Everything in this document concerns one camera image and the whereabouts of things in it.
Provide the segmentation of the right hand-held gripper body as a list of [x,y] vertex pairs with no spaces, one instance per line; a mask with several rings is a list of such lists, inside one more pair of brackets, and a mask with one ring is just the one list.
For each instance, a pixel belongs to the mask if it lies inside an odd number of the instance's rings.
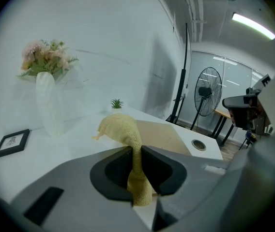
[[247,112],[248,129],[259,136],[266,136],[268,134],[268,128],[270,126],[270,120],[258,100],[258,95],[271,81],[269,75],[265,75],[253,87],[247,89],[247,94],[250,95],[248,104],[249,110]]

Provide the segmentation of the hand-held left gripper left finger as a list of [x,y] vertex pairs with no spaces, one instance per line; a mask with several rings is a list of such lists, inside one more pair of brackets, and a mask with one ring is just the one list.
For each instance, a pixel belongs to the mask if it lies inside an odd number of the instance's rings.
[[11,202],[39,232],[146,232],[127,179],[132,148],[69,160],[19,192]]

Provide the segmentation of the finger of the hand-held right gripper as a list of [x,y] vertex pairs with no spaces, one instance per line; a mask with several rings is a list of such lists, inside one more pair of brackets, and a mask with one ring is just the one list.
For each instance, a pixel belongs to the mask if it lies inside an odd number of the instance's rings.
[[235,127],[247,130],[247,112],[249,109],[248,96],[228,97],[222,100],[222,105],[229,111],[232,124]]

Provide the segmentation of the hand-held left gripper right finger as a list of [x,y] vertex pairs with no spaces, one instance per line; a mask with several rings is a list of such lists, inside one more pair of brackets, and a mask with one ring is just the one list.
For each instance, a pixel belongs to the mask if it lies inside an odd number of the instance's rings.
[[142,146],[142,169],[157,192],[153,231],[164,229],[193,211],[226,173],[227,162]]

